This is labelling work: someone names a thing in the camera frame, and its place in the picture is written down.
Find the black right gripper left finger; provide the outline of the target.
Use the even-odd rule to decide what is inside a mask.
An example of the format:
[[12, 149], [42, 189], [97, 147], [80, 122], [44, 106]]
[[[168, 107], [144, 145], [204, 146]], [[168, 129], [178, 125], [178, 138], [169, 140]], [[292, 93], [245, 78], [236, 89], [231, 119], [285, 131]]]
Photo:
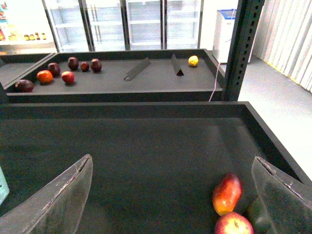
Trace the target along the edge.
[[25, 202], [0, 218], [2, 234], [74, 234], [92, 183], [93, 160], [85, 155]]

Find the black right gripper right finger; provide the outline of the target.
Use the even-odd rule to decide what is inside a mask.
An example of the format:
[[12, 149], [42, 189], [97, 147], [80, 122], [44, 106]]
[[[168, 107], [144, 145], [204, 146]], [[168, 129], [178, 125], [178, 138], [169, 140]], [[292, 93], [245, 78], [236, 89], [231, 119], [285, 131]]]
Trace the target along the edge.
[[312, 232], [312, 188], [256, 156], [252, 177], [273, 234]]

